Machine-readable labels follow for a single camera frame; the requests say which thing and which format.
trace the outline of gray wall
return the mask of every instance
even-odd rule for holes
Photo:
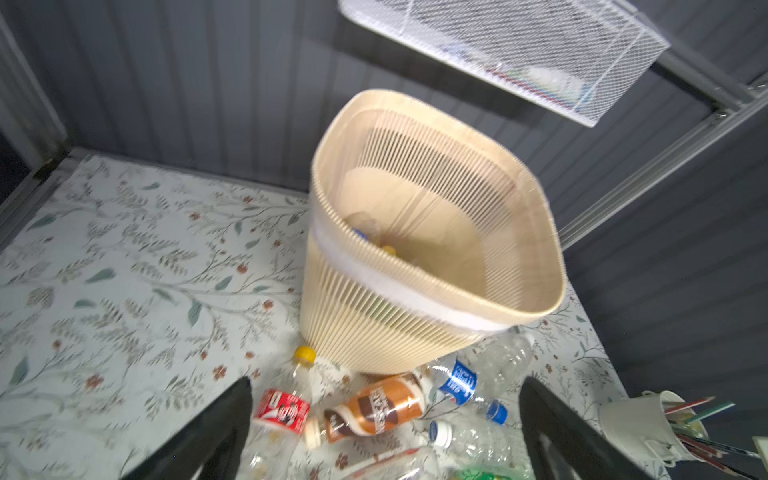
[[[565,251],[584,308],[631,395],[737,406],[705,421],[754,449],[768,435],[768,111]],[[765,477],[759,461],[728,462]],[[676,479],[722,478],[682,465]]]
[[[710,110],[651,71],[581,127],[349,23],[334,0],[0,5],[75,144],[302,190],[327,125],[367,88],[505,145],[561,227]]]

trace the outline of floral tablecloth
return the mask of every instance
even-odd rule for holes
[[[0,478],[118,478],[239,377],[264,388],[301,342],[308,217],[302,197],[83,161],[0,255]],[[531,374],[599,429],[625,391],[573,289],[525,328]],[[367,381],[314,371],[321,405]],[[289,478],[339,478],[424,429],[300,445]]]

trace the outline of basket rim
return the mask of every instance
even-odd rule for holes
[[[389,263],[389,265],[393,266],[395,270],[399,270],[403,273],[407,273],[410,276],[415,276],[416,278],[424,281],[428,280],[437,288],[442,289],[450,293],[451,295],[457,296],[458,298],[468,301],[470,303],[479,304],[486,309],[494,310],[498,313],[501,313],[502,315],[518,317],[518,318],[522,317],[525,319],[534,320],[534,319],[538,319],[543,316],[546,316],[549,313],[551,313],[554,309],[556,309],[562,303],[562,300],[564,298],[567,277],[565,274],[565,264],[562,256],[562,249],[560,248],[560,240],[559,240],[558,232],[554,225],[554,219],[552,218],[551,212],[549,211],[547,215],[547,224],[549,228],[549,233],[551,234],[551,237],[554,241],[553,250],[556,252],[556,256],[558,258],[557,265],[558,265],[558,272],[559,272],[559,275],[558,275],[559,291],[555,296],[555,301],[553,301],[553,303],[550,306],[547,306],[544,309],[536,310],[536,311],[520,310],[520,309],[502,305],[501,303],[489,300],[484,296],[479,296],[475,293],[469,292],[456,285],[453,285],[452,283],[447,282],[437,276],[434,276],[431,273],[428,273],[422,269],[419,269],[408,262],[405,262],[405,261],[396,262],[390,255],[388,255],[387,253],[384,253],[380,248],[375,247],[370,242],[366,242],[365,240],[361,239],[358,235],[356,235],[353,232],[352,228],[349,225],[347,225],[346,222],[344,222],[341,216],[336,212],[336,209],[333,207],[333,205],[331,205],[326,195],[326,192],[320,186],[320,181],[318,179],[317,158],[322,153],[322,151],[324,150],[324,147],[326,146],[329,133],[335,130],[334,127],[340,121],[342,121],[344,118],[347,117],[347,115],[349,114],[349,111],[351,111],[353,108],[357,108],[359,106],[358,104],[367,102],[370,97],[376,97],[376,101],[371,102],[368,108],[363,108],[362,110],[379,110],[382,107],[386,106],[388,108],[393,109],[394,111],[397,111],[400,114],[412,116],[412,114],[406,111],[406,108],[411,111],[413,109],[416,109],[425,113],[429,113],[431,115],[442,117],[444,120],[447,120],[449,123],[453,123],[457,127],[465,128],[466,129],[465,135],[467,135],[468,137],[471,137],[473,140],[473,142],[471,144],[468,144],[467,147],[472,148],[477,152],[483,153],[488,157],[493,157],[492,155],[490,155],[490,153],[492,152],[493,154],[504,157],[506,161],[511,162],[516,168],[518,168],[518,171],[521,174],[527,177],[527,180],[531,180],[531,184],[535,186],[537,195],[541,197],[541,199],[545,202],[545,206],[548,210],[547,198],[544,195],[544,191],[541,188],[541,185],[538,179],[536,178],[536,176],[512,152],[510,152],[509,150],[501,146],[497,141],[477,131],[473,127],[470,127],[464,124],[460,120],[446,114],[445,112],[439,110],[438,108],[435,108],[429,104],[426,104],[423,101],[420,101],[417,98],[413,98],[407,94],[403,94],[398,91],[392,91],[392,90],[386,90],[386,89],[369,89],[369,90],[364,90],[359,92],[344,105],[344,107],[334,117],[333,121],[331,122],[329,127],[326,129],[326,132],[323,134],[323,137],[320,139],[320,143],[318,144],[317,149],[315,150],[315,154],[313,155],[313,161],[312,161],[312,167],[311,167],[311,179],[310,179],[310,186],[311,186],[310,197],[315,197],[317,199],[318,206],[322,210],[323,214],[326,215],[330,220],[329,222],[330,226],[333,226],[333,228],[337,230],[341,230],[345,236],[347,236],[352,241],[358,242],[358,244],[362,246],[364,250],[367,250],[369,254],[373,255],[379,261]],[[437,130],[441,131],[444,134],[448,133],[448,132],[445,132],[444,128],[437,127]],[[498,162],[495,162],[495,163],[502,170],[511,174],[511,170],[508,165],[505,166],[504,164],[500,164]],[[433,298],[435,301],[442,302],[442,300],[436,299],[432,295],[429,295],[429,294],[426,294],[426,295],[429,296],[430,298]],[[521,323],[523,322],[513,321],[508,325],[513,326]]]

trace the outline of table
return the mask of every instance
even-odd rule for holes
[[[265,388],[301,343],[308,217],[301,196],[82,161],[0,256],[0,478],[118,478],[236,379]],[[531,374],[599,429],[598,406],[626,393],[572,287],[525,328]],[[368,381],[314,371],[321,406]],[[289,478],[339,478],[424,428],[301,445]]]

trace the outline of trash bin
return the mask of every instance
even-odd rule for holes
[[[414,98],[369,90],[315,153],[301,332],[350,369],[393,374],[550,313],[558,235],[513,154]],[[346,219],[365,214],[374,243]],[[397,255],[380,248],[394,247]]]

